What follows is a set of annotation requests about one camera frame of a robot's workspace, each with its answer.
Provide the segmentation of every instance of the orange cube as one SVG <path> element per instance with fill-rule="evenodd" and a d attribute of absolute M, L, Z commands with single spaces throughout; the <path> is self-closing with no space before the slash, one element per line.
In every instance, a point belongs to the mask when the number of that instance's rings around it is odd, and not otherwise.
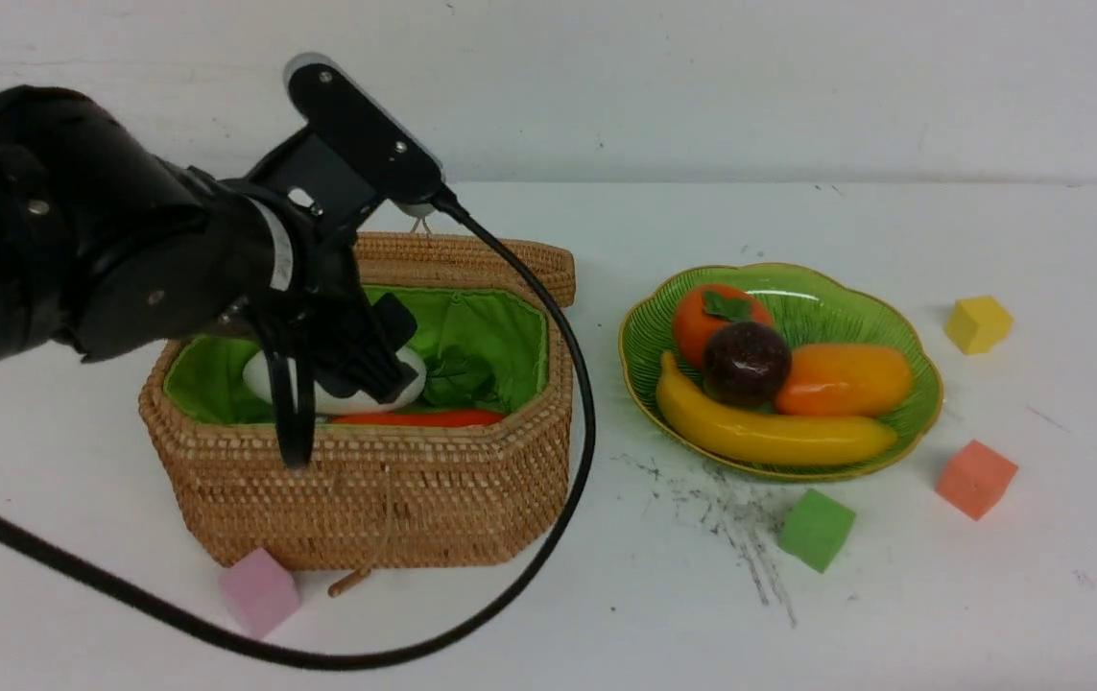
<path fill-rule="evenodd" d="M 1017 464 L 984 443 L 971 441 L 948 461 L 936 483 L 936 494 L 980 520 L 1004 497 L 1015 475 Z"/>

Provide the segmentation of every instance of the persimmon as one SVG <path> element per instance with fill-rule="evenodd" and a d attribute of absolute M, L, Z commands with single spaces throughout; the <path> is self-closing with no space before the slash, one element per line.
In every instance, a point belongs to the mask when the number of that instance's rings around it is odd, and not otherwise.
<path fill-rule="evenodd" d="M 766 305 L 744 290 L 711 283 L 689 290 L 671 315 L 671 340 L 680 356 L 702 371 L 705 344 L 720 328 L 742 320 L 755 320 L 774 327 L 774 318 Z"/>

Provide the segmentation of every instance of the banana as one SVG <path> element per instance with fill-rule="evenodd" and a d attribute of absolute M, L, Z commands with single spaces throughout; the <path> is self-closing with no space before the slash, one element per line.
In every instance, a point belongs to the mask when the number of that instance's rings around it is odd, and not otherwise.
<path fill-rule="evenodd" d="M 661 355 L 655 398 L 664 419 L 702 450 L 742 463 L 836 466 L 858 463 L 898 441 L 886 424 L 864 417 L 803 417 L 740 410 L 706 396 Z"/>

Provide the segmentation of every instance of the wicker basket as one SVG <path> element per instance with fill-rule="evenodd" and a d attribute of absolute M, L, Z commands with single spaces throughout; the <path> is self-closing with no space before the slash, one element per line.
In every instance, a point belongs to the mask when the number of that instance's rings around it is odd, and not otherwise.
<path fill-rule="evenodd" d="M 573 303 L 569 252 L 506 243 L 558 303 Z M 363 233 L 357 253 L 364 283 L 502 288 L 543 309 L 470 236 Z M 310 467 L 301 472 L 284 467 L 274 426 L 199 424 L 165 396 L 182 342 L 163 350 L 139 412 L 185 526 L 220 565 L 258 547 L 294 570 L 500 564 L 552 525 L 569 486 L 574 372 L 559 329 L 547 322 L 547 384 L 500 423 L 319 426 Z"/>

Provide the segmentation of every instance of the green cube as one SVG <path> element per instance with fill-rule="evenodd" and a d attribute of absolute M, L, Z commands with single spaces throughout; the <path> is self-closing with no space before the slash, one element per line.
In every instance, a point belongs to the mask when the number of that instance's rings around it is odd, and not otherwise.
<path fill-rule="evenodd" d="M 788 555 L 799 557 L 816 573 L 825 573 L 829 562 L 847 542 L 856 512 L 808 489 L 791 508 L 779 534 L 779 546 Z"/>

